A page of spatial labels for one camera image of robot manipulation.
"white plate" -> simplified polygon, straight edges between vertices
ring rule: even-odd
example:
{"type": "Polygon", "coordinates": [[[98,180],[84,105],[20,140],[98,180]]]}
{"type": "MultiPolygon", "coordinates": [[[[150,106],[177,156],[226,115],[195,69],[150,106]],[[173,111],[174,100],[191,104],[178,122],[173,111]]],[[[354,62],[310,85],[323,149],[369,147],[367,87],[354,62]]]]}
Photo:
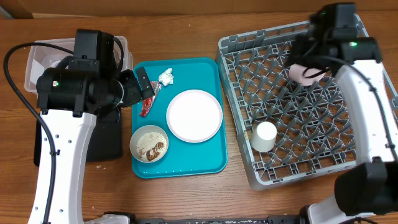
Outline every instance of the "white plate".
{"type": "Polygon", "coordinates": [[[187,90],[170,102],[166,119],[177,138],[198,143],[217,133],[223,122],[223,110],[211,94],[202,90],[187,90]]]}

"plastic bin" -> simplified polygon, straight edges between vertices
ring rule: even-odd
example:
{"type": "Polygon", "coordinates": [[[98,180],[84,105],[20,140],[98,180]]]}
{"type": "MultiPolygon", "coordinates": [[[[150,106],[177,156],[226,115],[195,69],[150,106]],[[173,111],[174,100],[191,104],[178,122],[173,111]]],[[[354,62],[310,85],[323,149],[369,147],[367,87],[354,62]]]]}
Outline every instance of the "plastic bin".
{"type": "MultiPolygon", "coordinates": [[[[358,15],[359,36],[368,36],[358,15]]],[[[233,114],[250,186],[264,190],[355,166],[355,142],[343,95],[325,75],[311,86],[288,79],[283,63],[308,21],[223,37],[217,64],[233,114]],[[277,126],[273,150],[257,152],[249,138],[261,121],[277,126]]],[[[398,94],[384,71],[398,110],[398,94]]]]}
{"type": "MultiPolygon", "coordinates": [[[[132,54],[129,52],[127,39],[122,36],[117,36],[123,46],[124,59],[123,69],[132,69],[132,54]]],[[[73,50],[75,46],[75,38],[67,39],[53,39],[53,40],[38,40],[36,42],[48,43],[57,45],[68,50],[73,50]]],[[[114,44],[114,55],[116,62],[120,61],[120,49],[117,44],[114,44]]],[[[66,56],[70,54],[61,50],[53,49],[51,47],[32,46],[30,48],[29,56],[27,59],[26,72],[25,72],[25,90],[31,93],[36,91],[37,79],[43,74],[44,70],[50,67],[55,67],[66,56]]]]}

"white crumpled paper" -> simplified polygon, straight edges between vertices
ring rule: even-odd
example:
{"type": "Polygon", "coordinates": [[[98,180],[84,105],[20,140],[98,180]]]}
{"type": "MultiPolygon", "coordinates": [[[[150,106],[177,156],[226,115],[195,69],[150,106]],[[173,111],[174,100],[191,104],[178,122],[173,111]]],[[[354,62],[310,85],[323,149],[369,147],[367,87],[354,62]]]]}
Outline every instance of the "white crumpled paper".
{"type": "Polygon", "coordinates": [[[168,84],[173,84],[174,76],[172,75],[172,68],[168,68],[164,73],[159,75],[159,81],[163,84],[163,86],[167,86],[168,84]]]}

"clear plastic container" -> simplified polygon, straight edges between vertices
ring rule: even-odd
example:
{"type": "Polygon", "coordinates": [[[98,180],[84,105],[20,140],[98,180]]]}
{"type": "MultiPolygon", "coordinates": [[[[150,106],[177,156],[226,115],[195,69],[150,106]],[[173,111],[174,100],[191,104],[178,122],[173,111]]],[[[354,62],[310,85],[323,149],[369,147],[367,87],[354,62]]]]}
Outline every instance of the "clear plastic container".
{"type": "MultiPolygon", "coordinates": [[[[127,39],[122,36],[117,36],[123,46],[124,59],[123,69],[132,69],[132,54],[129,52],[127,39]]],[[[48,43],[57,45],[68,50],[73,50],[75,46],[75,38],[67,39],[53,39],[53,40],[38,40],[36,42],[48,43]]],[[[121,52],[117,44],[114,44],[114,55],[116,62],[119,63],[121,52]]],[[[29,56],[27,59],[26,72],[25,72],[25,90],[31,93],[36,91],[37,79],[43,74],[44,70],[50,67],[55,67],[66,56],[70,54],[61,50],[53,49],[51,47],[32,46],[30,48],[29,56]]]]}

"brown food item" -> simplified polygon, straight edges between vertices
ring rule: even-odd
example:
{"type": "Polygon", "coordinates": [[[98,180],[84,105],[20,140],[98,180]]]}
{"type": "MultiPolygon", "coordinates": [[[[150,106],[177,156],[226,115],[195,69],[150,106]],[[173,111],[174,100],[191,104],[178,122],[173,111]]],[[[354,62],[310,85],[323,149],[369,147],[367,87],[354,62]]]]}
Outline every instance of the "brown food item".
{"type": "Polygon", "coordinates": [[[163,146],[164,146],[164,144],[162,142],[158,142],[158,143],[156,143],[156,145],[153,149],[148,150],[147,151],[148,161],[153,161],[154,159],[156,159],[156,157],[158,157],[160,155],[160,152],[158,150],[163,148],[163,146]]]}

